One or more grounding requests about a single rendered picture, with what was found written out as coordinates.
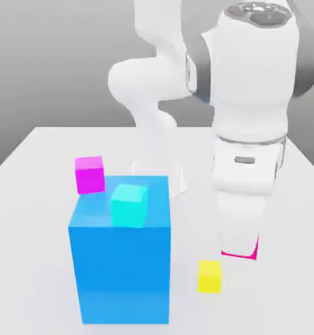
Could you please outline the small magenta cube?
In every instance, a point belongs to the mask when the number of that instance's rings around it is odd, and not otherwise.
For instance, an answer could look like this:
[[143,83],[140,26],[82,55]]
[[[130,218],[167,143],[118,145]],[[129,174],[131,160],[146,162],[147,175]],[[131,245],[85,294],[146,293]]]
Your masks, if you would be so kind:
[[102,156],[75,158],[75,177],[78,194],[105,191],[105,175]]

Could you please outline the large blue box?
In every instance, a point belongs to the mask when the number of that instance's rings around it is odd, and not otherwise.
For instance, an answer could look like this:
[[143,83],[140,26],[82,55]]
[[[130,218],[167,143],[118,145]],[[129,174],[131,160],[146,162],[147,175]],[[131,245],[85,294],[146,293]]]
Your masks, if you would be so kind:
[[[107,176],[106,191],[79,196],[68,229],[84,324],[167,324],[171,256],[166,176]],[[119,185],[143,186],[141,228],[112,223]]]

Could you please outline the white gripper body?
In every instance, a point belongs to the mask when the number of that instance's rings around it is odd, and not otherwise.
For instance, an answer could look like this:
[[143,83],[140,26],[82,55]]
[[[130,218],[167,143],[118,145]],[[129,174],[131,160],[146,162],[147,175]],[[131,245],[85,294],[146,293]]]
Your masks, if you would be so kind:
[[213,187],[235,194],[270,195],[285,147],[285,141],[269,145],[215,141]]

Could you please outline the small pink-red cube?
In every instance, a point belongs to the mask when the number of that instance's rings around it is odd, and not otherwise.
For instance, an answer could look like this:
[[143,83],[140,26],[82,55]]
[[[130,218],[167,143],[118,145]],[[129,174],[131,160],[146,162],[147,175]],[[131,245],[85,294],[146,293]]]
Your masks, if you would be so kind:
[[223,251],[223,249],[220,249],[220,253],[221,253],[222,256],[229,256],[229,257],[240,258],[240,259],[256,260],[257,255],[258,255],[258,242],[259,242],[259,238],[257,238],[254,251],[251,255],[237,255],[237,254],[232,254],[232,253],[226,253],[226,252]]

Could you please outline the small yellow cube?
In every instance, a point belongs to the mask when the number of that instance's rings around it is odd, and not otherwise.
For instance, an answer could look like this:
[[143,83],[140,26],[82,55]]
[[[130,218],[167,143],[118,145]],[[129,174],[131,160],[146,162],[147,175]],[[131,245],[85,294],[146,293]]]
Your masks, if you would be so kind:
[[219,261],[200,260],[198,268],[198,292],[220,293],[222,268]]

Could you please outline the small cyan cube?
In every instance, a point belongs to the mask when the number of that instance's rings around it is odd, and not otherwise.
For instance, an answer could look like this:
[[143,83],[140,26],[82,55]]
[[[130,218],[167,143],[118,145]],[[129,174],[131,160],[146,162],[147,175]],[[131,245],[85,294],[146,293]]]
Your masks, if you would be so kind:
[[114,227],[142,228],[148,213],[148,188],[119,184],[111,196],[111,224]]

